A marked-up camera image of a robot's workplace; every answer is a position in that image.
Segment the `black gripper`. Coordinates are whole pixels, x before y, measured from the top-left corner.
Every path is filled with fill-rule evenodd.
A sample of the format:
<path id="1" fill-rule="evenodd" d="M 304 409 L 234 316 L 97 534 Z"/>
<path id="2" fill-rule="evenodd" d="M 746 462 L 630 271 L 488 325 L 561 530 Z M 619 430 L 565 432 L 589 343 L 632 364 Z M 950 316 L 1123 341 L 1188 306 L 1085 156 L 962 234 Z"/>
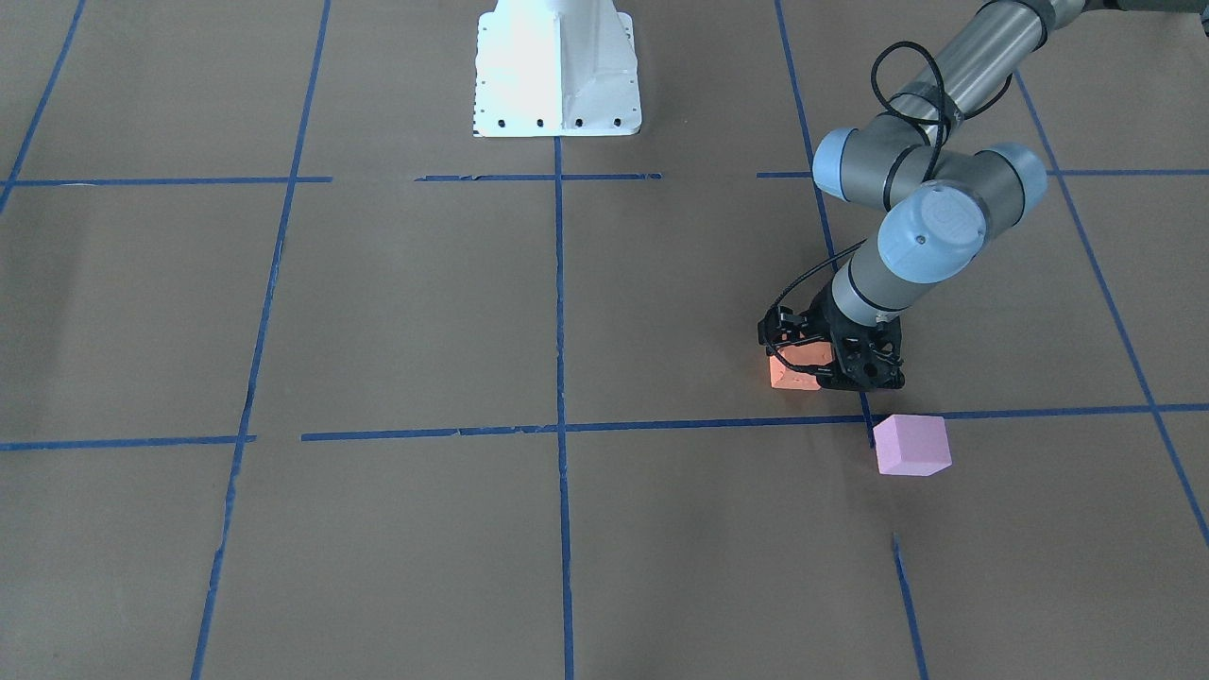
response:
<path id="1" fill-rule="evenodd" d="M 841 313 L 826 284 L 808 309 L 808 338 L 831 345 L 832 361 L 820 379 L 826 390 L 874 392 L 906 384 L 899 319 L 862 325 Z"/>

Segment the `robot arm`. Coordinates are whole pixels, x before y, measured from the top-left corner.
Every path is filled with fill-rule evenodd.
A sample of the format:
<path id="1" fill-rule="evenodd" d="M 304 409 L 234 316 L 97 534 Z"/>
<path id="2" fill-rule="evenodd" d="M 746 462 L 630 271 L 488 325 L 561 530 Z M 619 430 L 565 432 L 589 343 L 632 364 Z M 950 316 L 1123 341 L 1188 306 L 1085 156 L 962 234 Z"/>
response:
<path id="1" fill-rule="evenodd" d="M 794 342 L 826 342 L 827 365 L 802 365 L 825 390 L 872 392 L 904 384 L 901 315 L 953 280 L 1047 192 L 1047 171 L 1022 144 L 973 154 L 948 143 L 993 106 L 1016 69 L 1081 15 L 1107 1 L 988 1 L 938 53 L 893 44 L 925 69 L 863 128 L 837 128 L 812 152 L 822 194 L 883 211 L 797 323 Z"/>

